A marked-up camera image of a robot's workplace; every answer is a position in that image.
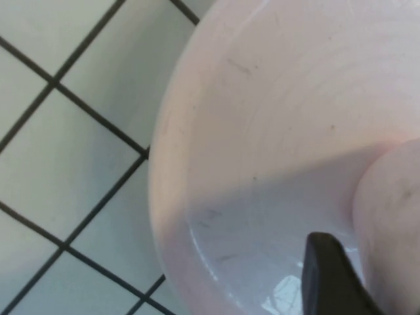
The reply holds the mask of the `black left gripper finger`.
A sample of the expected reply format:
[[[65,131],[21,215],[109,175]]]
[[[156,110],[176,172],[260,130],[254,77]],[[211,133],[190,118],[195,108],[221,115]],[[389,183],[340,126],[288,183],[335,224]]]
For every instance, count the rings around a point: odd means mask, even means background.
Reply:
[[[341,242],[326,232],[306,237],[302,271],[304,314],[389,314],[380,296],[385,281],[383,263],[368,255],[371,287],[357,275]]]

